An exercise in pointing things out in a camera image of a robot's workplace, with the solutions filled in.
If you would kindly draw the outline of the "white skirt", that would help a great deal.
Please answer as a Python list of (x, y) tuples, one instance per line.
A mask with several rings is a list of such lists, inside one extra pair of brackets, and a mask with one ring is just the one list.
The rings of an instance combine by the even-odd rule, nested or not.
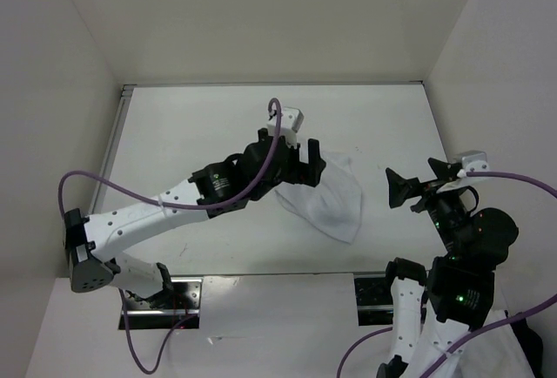
[(362, 222), (363, 190), (341, 152), (322, 152), (325, 169), (315, 187), (283, 183), (275, 188), (278, 203), (326, 236), (351, 244)]

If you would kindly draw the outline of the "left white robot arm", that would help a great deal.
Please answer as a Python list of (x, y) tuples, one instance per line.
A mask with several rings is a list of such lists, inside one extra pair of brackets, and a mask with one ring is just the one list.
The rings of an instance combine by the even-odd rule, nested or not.
[(320, 144), (289, 146), (262, 128), (241, 153), (194, 172), (162, 196), (112, 212), (64, 214), (64, 251), (70, 289), (77, 294), (115, 287), (152, 308), (177, 298), (168, 268), (130, 256), (130, 247), (180, 226), (245, 209), (282, 183), (315, 187), (325, 169)]

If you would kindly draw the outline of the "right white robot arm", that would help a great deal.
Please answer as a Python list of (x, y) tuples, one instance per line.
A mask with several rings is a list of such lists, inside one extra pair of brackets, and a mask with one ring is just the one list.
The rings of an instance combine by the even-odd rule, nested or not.
[(430, 268), (396, 258), (386, 267), (381, 291), (393, 303), (393, 342), (379, 377), (451, 377), (466, 350), (460, 339), (484, 326), (493, 306), (495, 269), (508, 257), (519, 229), (496, 208), (467, 209), (472, 192), (490, 169), (484, 152), (465, 152), (452, 162), (428, 160), (435, 177), (422, 182), (386, 169), (389, 206), (409, 199), (425, 212), (446, 249)]

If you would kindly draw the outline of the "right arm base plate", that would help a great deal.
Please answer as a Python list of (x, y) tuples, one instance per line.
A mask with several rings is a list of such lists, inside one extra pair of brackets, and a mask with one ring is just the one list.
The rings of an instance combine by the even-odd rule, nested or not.
[(393, 324), (393, 298), (383, 275), (355, 276), (353, 279), (358, 324), (391, 326)]

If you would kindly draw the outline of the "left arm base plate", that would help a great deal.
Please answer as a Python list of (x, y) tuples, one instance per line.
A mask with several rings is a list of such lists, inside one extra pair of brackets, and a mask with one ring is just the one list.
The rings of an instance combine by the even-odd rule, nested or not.
[(124, 291), (130, 330), (169, 330), (180, 321), (179, 329), (197, 329), (201, 308), (202, 277), (172, 278), (174, 294), (152, 306)]

